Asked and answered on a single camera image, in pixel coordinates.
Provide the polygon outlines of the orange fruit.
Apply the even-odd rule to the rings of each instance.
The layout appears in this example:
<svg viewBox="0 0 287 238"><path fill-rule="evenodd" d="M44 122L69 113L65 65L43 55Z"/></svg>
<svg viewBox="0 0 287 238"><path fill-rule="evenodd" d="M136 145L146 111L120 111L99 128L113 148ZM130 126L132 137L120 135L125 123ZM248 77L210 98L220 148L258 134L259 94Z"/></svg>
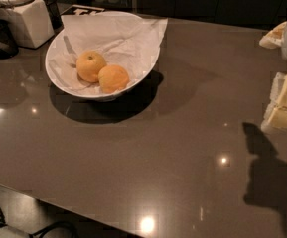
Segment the orange fruit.
<svg viewBox="0 0 287 238"><path fill-rule="evenodd" d="M105 66L105 58L96 51L85 51L76 60L78 76L90 83L98 82L98 74Z"/></svg>
<svg viewBox="0 0 287 238"><path fill-rule="evenodd" d="M103 93L113 93L124 89L129 83L128 72L120 65L107 65L98 74Z"/></svg>

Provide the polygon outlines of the black printed card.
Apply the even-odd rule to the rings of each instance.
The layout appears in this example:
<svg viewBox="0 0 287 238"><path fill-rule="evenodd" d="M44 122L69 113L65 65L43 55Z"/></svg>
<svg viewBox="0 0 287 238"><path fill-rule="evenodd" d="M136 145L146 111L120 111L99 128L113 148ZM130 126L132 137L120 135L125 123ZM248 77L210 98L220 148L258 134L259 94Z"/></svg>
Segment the black printed card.
<svg viewBox="0 0 287 238"><path fill-rule="evenodd" d="M68 8L66 8L62 15L95 15L97 13L104 12L104 8L100 7L91 7L91 6L85 6L85 5L71 5Z"/></svg>

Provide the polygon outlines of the white square ceramic jar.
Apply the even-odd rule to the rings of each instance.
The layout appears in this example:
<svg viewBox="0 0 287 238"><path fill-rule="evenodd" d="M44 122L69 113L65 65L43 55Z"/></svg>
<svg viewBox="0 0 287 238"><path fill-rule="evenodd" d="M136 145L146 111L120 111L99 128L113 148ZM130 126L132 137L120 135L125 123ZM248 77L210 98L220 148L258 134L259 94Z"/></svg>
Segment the white square ceramic jar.
<svg viewBox="0 0 287 238"><path fill-rule="evenodd" d="M20 47L36 49L54 35L43 0L0 0L0 19L8 22Z"/></svg>

